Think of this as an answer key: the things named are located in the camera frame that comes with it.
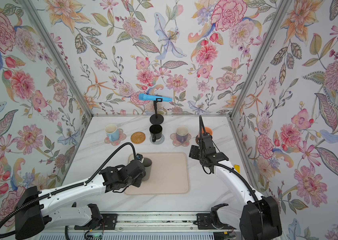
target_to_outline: blue microphone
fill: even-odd
[[[172,102],[173,101],[171,98],[155,96],[155,95],[148,95],[148,94],[144,94],[144,93],[140,93],[138,95],[138,99],[143,100],[143,101],[147,101],[147,100],[156,101],[157,99],[162,99],[163,102]]]

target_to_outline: wall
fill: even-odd
[[[235,126],[291,240],[338,240],[338,1],[294,0]]]
[[[276,0],[33,1],[94,114],[228,113]]]
[[[0,220],[26,188],[61,185],[90,121],[49,56],[21,6],[0,0]]]

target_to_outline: black mug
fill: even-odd
[[[158,139],[162,137],[162,127],[158,124],[153,124],[149,128],[150,135],[152,136],[152,141],[156,142]]]

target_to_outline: white marble table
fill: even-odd
[[[243,164],[239,157],[238,149],[234,142],[228,120],[221,116],[205,116],[203,122],[206,127],[213,130],[213,140],[220,151],[224,152],[232,164],[240,165],[241,175],[247,179]],[[130,142],[130,136],[137,131],[145,133],[146,140],[141,144],[134,144],[136,152],[184,152],[189,155],[190,146],[195,144],[195,136],[199,131],[197,116],[165,116],[163,135],[165,141],[161,145],[153,145],[149,141],[149,117],[93,117],[77,154],[70,166],[64,180],[64,184],[79,181],[89,177],[117,148],[111,144],[105,144],[106,134],[104,127],[115,123],[122,128],[127,138],[121,142]],[[189,128],[192,136],[188,147],[175,147],[170,139],[178,126],[184,125]],[[126,165],[128,157],[132,154],[130,146],[125,146],[119,151],[106,166]],[[108,192],[86,198],[77,205],[89,203],[97,204],[100,211],[210,211],[212,206],[220,203],[234,204],[235,198],[226,185],[214,174],[207,175],[201,165],[195,159],[187,157],[190,190],[186,194],[172,195],[125,195],[124,193]]]

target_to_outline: coaster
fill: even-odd
[[[177,138],[175,137],[175,133],[170,134],[170,139],[173,140],[173,146],[175,146],[175,147],[179,147],[179,146],[187,147],[187,146],[189,146],[189,141],[191,139],[191,135],[188,133],[188,138],[182,144],[181,144],[181,142],[177,141]]]
[[[132,136],[130,137],[130,140],[134,143],[134,144],[140,144],[143,141],[145,141],[145,134],[143,132],[135,132],[132,134]]]
[[[161,143],[163,143],[165,141],[165,137],[162,135],[162,137],[160,138],[159,141],[153,142],[152,136],[150,136],[149,140],[154,145],[160,145]]]
[[[122,140],[126,139],[126,134],[124,133],[124,131],[121,128],[119,128],[118,131],[120,133],[120,137],[119,137],[119,139],[117,141],[111,142],[109,140],[109,137],[106,137],[105,140],[104,140],[104,142],[105,143],[110,143],[113,146],[118,146]]]

